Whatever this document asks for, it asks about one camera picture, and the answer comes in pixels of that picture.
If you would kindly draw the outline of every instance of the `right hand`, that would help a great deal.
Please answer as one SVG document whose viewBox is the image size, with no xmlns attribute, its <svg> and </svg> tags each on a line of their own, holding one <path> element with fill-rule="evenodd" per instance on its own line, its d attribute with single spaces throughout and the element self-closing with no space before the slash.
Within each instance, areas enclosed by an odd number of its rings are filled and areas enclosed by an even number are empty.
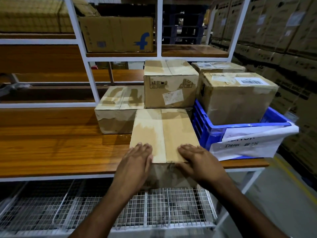
<svg viewBox="0 0 317 238">
<path fill-rule="evenodd" d="M 184 144 L 178 147 L 178 152 L 188 163 L 179 162 L 176 167 L 201 187 L 217 189 L 224 182 L 232 182 L 219 160 L 203 147 Z"/>
</svg>

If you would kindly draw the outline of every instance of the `forearm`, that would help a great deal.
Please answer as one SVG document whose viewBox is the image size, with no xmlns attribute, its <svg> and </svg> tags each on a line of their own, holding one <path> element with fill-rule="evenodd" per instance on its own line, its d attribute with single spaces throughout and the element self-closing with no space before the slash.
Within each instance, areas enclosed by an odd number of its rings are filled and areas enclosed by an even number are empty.
<svg viewBox="0 0 317 238">
<path fill-rule="evenodd" d="M 215 187 L 214 193 L 229 212 L 244 238 L 287 238 L 241 193 L 229 177 Z"/>
<path fill-rule="evenodd" d="M 99 204 L 69 237 L 107 237 L 128 201 L 129 197 L 121 194 L 119 190 L 111 186 Z"/>
</svg>

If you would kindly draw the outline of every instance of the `warehouse wall of boxes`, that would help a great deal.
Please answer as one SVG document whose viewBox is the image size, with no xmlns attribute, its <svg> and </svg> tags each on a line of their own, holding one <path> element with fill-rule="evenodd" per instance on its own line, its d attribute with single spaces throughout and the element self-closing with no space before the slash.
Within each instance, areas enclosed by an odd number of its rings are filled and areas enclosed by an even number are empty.
<svg viewBox="0 0 317 238">
<path fill-rule="evenodd" d="M 240 0 L 219 5 L 211 37 L 227 51 Z M 300 127 L 282 149 L 317 177 L 317 0 L 251 0 L 232 62 L 279 85 L 271 107 Z"/>
</svg>

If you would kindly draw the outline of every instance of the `white metal shelf frame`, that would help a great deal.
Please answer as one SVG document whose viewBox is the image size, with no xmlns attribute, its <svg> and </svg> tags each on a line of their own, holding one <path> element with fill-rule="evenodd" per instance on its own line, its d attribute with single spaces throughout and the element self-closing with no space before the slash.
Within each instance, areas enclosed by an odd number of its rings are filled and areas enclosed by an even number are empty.
<svg viewBox="0 0 317 238">
<path fill-rule="evenodd" d="M 215 7 L 217 3 L 222 0 L 213 0 L 211 3 L 211 8 L 213 11 L 210 12 L 208 33 L 206 36 L 206 44 L 208 44 L 210 32 L 212 29 L 214 17 L 215 17 Z M 162 22 L 163 22 L 163 0 L 157 0 L 156 5 L 156 44 L 157 44 L 157 56 L 156 57 L 87 57 L 86 47 L 83 36 L 81 34 L 81 29 L 75 12 L 74 4 L 72 0 L 65 0 L 69 17 L 73 26 L 73 30 L 76 39 L 0 39 L 0 45 L 78 45 L 81 57 L 85 66 L 85 70 L 88 76 L 89 84 L 93 92 L 93 97 L 95 102 L 62 102 L 62 103 L 0 103 L 0 108 L 65 108 L 65 107 L 95 107 L 99 101 L 99 95 L 97 92 L 96 82 L 93 77 L 93 73 L 90 67 L 90 61 L 100 61 L 100 62 L 110 62 L 110 61 L 145 61 L 145 60 L 160 60 L 160 59 L 185 59 L 187 61 L 213 61 L 213 62 L 231 62 L 233 52 L 236 48 L 236 43 L 240 34 L 240 30 L 244 21 L 245 14 L 248 9 L 250 0 L 244 0 L 242 8 L 240 10 L 239 18 L 236 21 L 236 27 L 232 35 L 231 43 L 229 46 L 229 56 L 227 58 L 215 58 L 215 57 L 162 57 Z M 113 82 L 113 77 L 110 74 L 111 83 L 119 84 Z"/>
</svg>

